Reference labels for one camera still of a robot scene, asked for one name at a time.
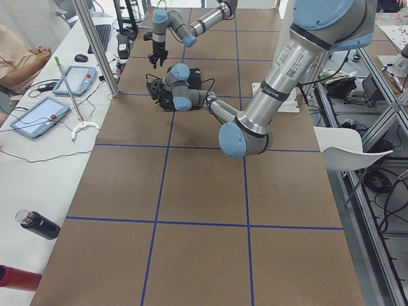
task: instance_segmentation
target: person's arm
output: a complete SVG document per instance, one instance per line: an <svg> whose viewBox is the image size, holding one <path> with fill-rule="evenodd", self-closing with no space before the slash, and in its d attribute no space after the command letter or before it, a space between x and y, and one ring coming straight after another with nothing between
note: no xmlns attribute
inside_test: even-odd
<svg viewBox="0 0 408 306"><path fill-rule="evenodd" d="M400 5L401 8L405 8L407 6L407 0L396 0L396 1Z"/></svg>
<svg viewBox="0 0 408 306"><path fill-rule="evenodd" d="M1 113L0 112L0 126L3 125L3 123L7 120L8 115L6 115L5 113Z"/></svg>
<svg viewBox="0 0 408 306"><path fill-rule="evenodd" d="M34 62L25 65L20 69L13 70L2 79L0 79L0 85L11 88L18 84L21 84L33 74L35 74L38 70L42 69L50 58L50 52L43 52L36 55L36 59Z"/></svg>

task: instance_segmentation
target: white chair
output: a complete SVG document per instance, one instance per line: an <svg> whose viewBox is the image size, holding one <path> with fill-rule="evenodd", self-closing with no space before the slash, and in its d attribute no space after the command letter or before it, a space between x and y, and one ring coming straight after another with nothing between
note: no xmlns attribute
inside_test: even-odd
<svg viewBox="0 0 408 306"><path fill-rule="evenodd" d="M360 134L353 129L315 127L327 170L353 171L368 168L378 159L392 153L364 153Z"/></svg>
<svg viewBox="0 0 408 306"><path fill-rule="evenodd" d="M54 3L57 5L55 14L61 17L68 24L69 28L72 28L78 20L72 0L54 0ZM111 15L105 13L103 7L96 0L85 0L85 3L92 17L111 17ZM102 11L96 11L94 4L98 5Z"/></svg>

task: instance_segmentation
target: red bottle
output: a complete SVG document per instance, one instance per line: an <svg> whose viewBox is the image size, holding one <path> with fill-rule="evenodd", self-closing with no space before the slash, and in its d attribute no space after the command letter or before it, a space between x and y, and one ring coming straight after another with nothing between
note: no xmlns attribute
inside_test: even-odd
<svg viewBox="0 0 408 306"><path fill-rule="evenodd" d="M36 291L42 275L0 265L0 287Z"/></svg>

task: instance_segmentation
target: water bottle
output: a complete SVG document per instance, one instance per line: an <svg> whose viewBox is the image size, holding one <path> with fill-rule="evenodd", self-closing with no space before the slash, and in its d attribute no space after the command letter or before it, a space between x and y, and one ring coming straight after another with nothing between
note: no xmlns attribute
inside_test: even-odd
<svg viewBox="0 0 408 306"><path fill-rule="evenodd" d="M25 209L17 212L15 219L20 223L22 228L26 228L27 230L49 240L57 238L61 229L58 224L48 220L41 214L37 212L29 212Z"/></svg>

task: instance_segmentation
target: white wall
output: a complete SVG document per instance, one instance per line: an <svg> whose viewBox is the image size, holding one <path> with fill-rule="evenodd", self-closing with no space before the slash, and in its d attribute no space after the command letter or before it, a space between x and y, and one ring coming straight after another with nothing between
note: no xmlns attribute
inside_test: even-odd
<svg viewBox="0 0 408 306"><path fill-rule="evenodd" d="M29 47L55 50L69 27L54 15L53 0L1 0L0 23L18 33Z"/></svg>

